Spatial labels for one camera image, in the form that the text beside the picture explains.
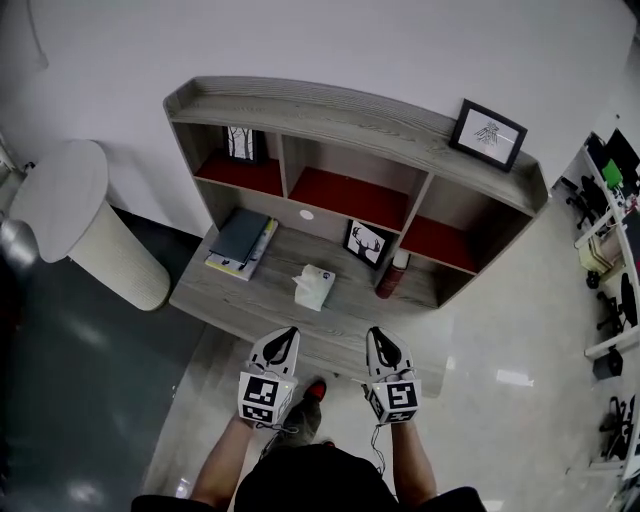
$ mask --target black chair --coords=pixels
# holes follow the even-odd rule
[[[638,313],[636,311],[636,297],[633,292],[633,286],[629,281],[629,274],[626,272],[622,275],[622,284],[620,286],[620,299],[621,304],[618,305],[618,301],[615,297],[607,297],[604,292],[598,292],[598,299],[603,300],[607,306],[609,316],[599,322],[596,326],[598,330],[602,329],[605,325],[611,324],[613,328],[613,335],[620,334],[624,329],[624,324],[629,322],[631,326],[638,325]],[[624,323],[620,320],[620,317],[624,315]]]
[[[593,225],[597,217],[601,217],[607,211],[607,197],[604,192],[596,185],[595,179],[583,176],[581,178],[582,190],[578,185],[567,178],[560,178],[562,184],[569,190],[571,197],[567,198],[567,204],[573,204],[581,213],[582,218],[576,224],[578,229],[582,228],[585,220]]]
[[[602,450],[604,460],[611,460],[618,457],[620,460],[627,458],[629,444],[631,443],[631,433],[633,432],[633,409],[635,407],[635,395],[629,402],[627,411],[626,402],[620,403],[617,397],[611,397],[609,401],[609,412],[600,425],[600,432],[608,433],[607,442]]]

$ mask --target tissue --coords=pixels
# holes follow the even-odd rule
[[[335,279],[336,275],[333,272],[306,265],[302,269],[302,274],[293,278],[298,285],[295,295],[296,304],[320,311]]]

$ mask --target white wall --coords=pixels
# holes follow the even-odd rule
[[[631,46],[627,65],[612,91],[593,131],[607,141],[619,128],[640,153],[640,45],[637,42]]]
[[[113,204],[203,234],[210,220],[163,116],[194,75],[351,87],[457,117],[462,98],[529,128],[550,183],[620,74],[635,21],[621,0],[25,0],[0,27],[0,130],[22,159],[91,138]]]

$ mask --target floor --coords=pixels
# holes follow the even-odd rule
[[[199,239],[119,213],[175,282]],[[3,340],[0,508],[128,510],[205,325],[168,305],[139,311],[69,260],[12,263],[23,308]]]
[[[610,478],[566,475],[599,449],[597,427],[609,397],[635,392],[635,359],[623,377],[597,383],[583,350],[597,341],[602,311],[573,248],[573,212],[552,202],[502,258],[446,308],[425,313],[424,331],[450,323],[441,395],[416,419],[440,492],[478,489],[489,512],[598,511],[615,489]],[[212,334],[178,389],[145,490],[185,495],[233,414],[237,376],[250,346]],[[299,365],[302,383],[317,374]],[[378,464],[370,446],[375,419],[360,386],[326,375],[318,439]],[[257,461],[269,433],[256,434],[245,461]],[[377,446],[390,463],[390,437]],[[384,478],[393,486],[390,468]]]

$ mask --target book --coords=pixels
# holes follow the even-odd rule
[[[246,263],[268,222],[267,215],[236,208],[213,241],[211,252],[228,260]]]
[[[242,279],[243,281],[248,281],[251,279],[251,276],[258,267],[260,258],[262,258],[262,255],[266,251],[269,241],[276,232],[277,227],[278,221],[275,219],[269,219],[246,263],[224,258],[219,254],[210,252],[209,256],[205,260],[205,264],[226,274],[237,277],[238,279]]]

